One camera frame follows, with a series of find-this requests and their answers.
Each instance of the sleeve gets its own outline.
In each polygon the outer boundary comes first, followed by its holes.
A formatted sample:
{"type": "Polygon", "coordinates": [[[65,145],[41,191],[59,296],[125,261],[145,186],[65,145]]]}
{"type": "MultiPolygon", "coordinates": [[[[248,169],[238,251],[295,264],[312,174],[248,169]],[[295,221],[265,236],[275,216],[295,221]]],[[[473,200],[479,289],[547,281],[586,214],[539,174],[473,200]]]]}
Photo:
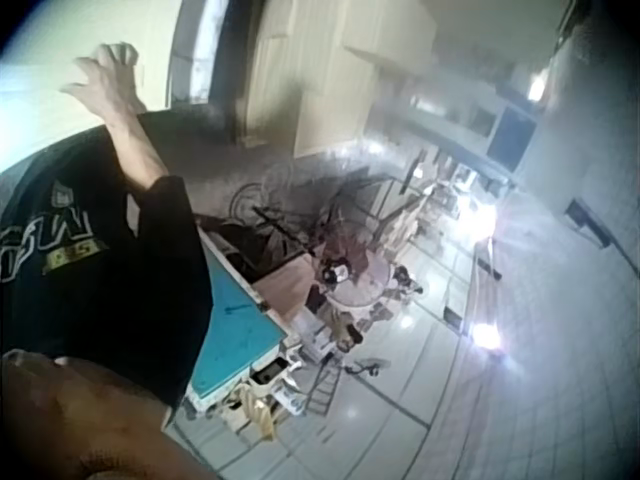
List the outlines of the sleeve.
{"type": "Polygon", "coordinates": [[[209,327],[209,273],[183,180],[162,177],[139,203],[137,251],[147,306],[134,332],[144,377],[138,382],[176,406],[209,327]]]}

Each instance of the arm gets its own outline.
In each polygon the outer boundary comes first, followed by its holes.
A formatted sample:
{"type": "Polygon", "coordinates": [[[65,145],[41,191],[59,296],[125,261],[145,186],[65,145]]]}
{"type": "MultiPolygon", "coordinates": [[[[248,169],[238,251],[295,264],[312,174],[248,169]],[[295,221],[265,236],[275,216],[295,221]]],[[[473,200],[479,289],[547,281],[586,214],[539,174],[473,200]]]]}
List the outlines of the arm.
{"type": "Polygon", "coordinates": [[[75,61],[87,75],[87,84],[66,85],[62,91],[104,120],[125,176],[148,190],[168,172],[136,116],[144,112],[135,91],[136,60],[131,45],[100,45],[95,58],[75,61]]]}

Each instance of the black t-shirt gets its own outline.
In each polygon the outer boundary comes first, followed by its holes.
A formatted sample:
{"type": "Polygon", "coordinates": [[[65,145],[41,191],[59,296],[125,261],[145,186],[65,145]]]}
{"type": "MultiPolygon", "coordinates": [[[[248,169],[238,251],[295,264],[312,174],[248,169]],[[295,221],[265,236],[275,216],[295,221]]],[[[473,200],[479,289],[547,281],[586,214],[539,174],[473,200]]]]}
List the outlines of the black t-shirt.
{"type": "Polygon", "coordinates": [[[176,406],[209,325],[209,275],[183,181],[135,194],[137,237],[128,193],[104,129],[36,155],[0,220],[2,353],[90,360],[176,406]]]}

